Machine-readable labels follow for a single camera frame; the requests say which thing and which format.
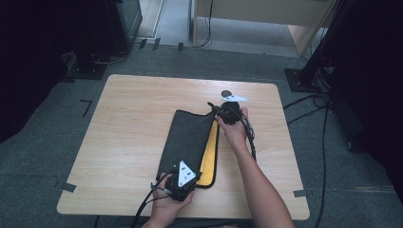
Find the dark grey cloth yellow lining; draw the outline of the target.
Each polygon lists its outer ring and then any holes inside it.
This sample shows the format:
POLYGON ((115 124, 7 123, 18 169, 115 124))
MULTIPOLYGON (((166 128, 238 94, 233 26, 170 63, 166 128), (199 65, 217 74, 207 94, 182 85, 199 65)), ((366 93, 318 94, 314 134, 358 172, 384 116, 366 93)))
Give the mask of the dark grey cloth yellow lining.
POLYGON ((168 173, 180 161, 184 161, 194 173, 201 172, 197 187, 212 187, 217 173, 219 133, 215 112, 202 115, 176 110, 156 179, 161 173, 168 173))

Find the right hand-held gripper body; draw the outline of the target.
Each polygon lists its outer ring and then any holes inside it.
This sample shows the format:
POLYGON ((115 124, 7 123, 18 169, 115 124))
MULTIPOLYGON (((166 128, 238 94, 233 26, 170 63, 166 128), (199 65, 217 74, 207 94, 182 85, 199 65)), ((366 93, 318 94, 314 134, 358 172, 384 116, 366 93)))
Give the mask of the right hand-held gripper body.
POLYGON ((243 114, 240 110, 240 102, 247 102, 248 99, 238 95, 223 97, 220 117, 226 124, 235 124, 240 121, 243 114))

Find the light wooden cabinet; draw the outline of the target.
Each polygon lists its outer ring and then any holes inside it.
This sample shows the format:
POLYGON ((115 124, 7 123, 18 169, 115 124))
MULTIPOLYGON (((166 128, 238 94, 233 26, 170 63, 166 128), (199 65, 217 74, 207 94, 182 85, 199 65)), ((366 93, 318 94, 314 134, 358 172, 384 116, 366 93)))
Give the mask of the light wooden cabinet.
POLYGON ((192 45, 199 18, 287 25, 297 53, 302 56, 320 28, 329 25, 339 0, 190 0, 192 45))

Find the dark curtain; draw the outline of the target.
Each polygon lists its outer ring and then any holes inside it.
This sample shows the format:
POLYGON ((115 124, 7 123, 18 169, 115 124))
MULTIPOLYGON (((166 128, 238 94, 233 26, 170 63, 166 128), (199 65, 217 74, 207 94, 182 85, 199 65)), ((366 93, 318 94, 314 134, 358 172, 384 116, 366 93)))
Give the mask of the dark curtain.
POLYGON ((322 53, 331 90, 359 123, 353 149, 385 167, 403 203, 403 0, 342 0, 322 53))
POLYGON ((0 0, 0 143, 25 126, 67 75, 73 52, 90 59, 90 32, 103 0, 0 0))

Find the person's left hand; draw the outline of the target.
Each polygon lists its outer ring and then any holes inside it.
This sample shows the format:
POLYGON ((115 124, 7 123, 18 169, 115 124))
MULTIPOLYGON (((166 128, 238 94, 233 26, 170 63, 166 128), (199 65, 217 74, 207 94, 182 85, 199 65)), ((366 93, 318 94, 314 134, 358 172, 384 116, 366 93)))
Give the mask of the person's left hand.
MULTIPOLYGON (((170 175, 162 173, 158 186, 165 188, 166 179, 170 175)), ((171 199, 163 190, 155 190, 153 193, 152 212, 150 219, 169 222, 174 221, 183 208, 192 202, 195 192, 192 191, 184 201, 176 201, 171 199)))

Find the black stand with base plate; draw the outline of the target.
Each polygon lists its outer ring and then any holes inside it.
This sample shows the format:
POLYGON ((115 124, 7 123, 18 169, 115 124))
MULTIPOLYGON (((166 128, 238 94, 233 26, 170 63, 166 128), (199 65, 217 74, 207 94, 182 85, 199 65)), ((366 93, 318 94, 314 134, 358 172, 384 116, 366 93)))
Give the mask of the black stand with base plate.
POLYGON ((322 67, 332 64, 330 55, 327 53, 328 45, 334 38, 334 33, 344 17, 345 9, 349 7, 349 0, 337 0, 333 12, 329 11, 331 21, 326 33, 321 35, 320 42, 303 69, 285 68, 284 73, 290 89, 294 92, 320 93, 321 88, 317 80, 317 72, 322 67))

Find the grey tape strip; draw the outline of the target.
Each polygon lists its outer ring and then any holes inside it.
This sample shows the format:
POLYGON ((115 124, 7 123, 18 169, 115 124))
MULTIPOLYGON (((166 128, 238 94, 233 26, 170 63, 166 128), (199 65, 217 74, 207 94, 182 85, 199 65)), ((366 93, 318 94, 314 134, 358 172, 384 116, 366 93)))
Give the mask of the grey tape strip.
POLYGON ((294 196, 296 198, 302 198, 302 197, 310 198, 313 197, 314 195, 315 195, 314 192, 310 189, 301 189, 294 191, 294 196))
POLYGON ((69 193, 74 193, 77 186, 71 183, 67 183, 65 181, 57 181, 55 184, 55 187, 57 189, 60 189, 62 191, 67 191, 69 193))

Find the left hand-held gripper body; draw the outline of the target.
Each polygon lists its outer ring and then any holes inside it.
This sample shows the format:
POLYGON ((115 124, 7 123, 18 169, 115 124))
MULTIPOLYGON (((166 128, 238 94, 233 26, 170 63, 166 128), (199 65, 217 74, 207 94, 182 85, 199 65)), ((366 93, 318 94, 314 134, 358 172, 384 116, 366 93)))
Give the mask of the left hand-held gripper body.
POLYGON ((195 190, 199 174, 184 161, 174 167, 171 176, 166 179, 165 189, 168 196, 176 201, 184 201, 195 190))

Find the dark monitor cabinet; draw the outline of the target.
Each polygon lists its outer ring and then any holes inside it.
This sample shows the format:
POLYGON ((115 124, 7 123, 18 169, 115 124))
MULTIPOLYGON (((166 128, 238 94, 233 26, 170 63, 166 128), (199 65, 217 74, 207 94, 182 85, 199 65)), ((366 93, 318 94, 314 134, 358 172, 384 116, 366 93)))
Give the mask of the dark monitor cabinet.
POLYGON ((128 53, 143 21, 140 0, 105 0, 116 53, 128 53))

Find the person's right hand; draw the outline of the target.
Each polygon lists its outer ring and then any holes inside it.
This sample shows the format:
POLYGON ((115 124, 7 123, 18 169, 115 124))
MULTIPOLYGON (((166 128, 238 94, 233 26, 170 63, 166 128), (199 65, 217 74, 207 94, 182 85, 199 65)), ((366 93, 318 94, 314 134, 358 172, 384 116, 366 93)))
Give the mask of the person's right hand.
POLYGON ((216 121, 223 129, 224 135, 234 151, 247 149, 247 135, 241 122, 226 124, 220 116, 216 117, 216 121))

